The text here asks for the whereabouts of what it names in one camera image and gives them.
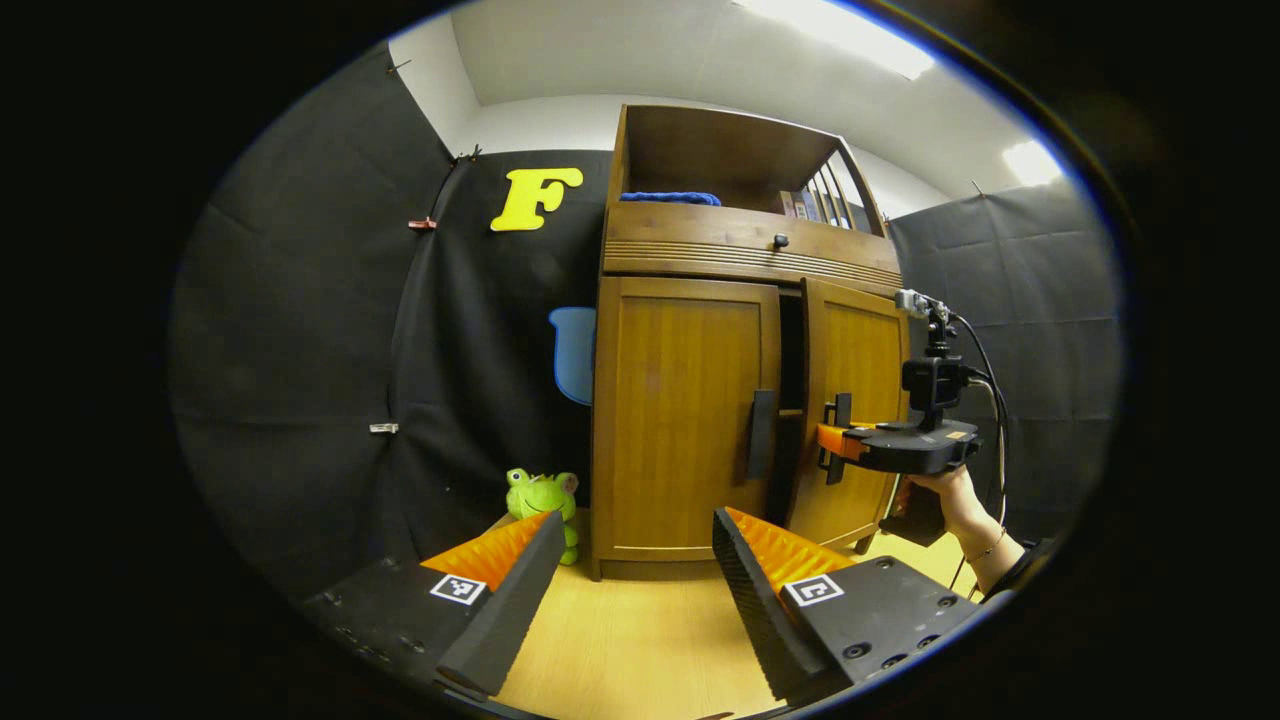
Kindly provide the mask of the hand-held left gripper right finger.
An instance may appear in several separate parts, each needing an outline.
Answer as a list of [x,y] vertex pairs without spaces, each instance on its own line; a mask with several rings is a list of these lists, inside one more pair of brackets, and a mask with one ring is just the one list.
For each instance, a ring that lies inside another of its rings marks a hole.
[[892,556],[856,560],[732,507],[716,560],[771,693],[810,706],[883,685],[986,616]]

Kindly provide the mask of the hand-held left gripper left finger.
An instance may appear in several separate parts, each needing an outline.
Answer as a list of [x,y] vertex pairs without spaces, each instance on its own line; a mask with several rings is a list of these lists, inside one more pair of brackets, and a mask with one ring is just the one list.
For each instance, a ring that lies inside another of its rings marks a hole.
[[500,693],[564,548],[562,514],[539,512],[421,562],[383,559],[300,609],[398,682],[484,701]]

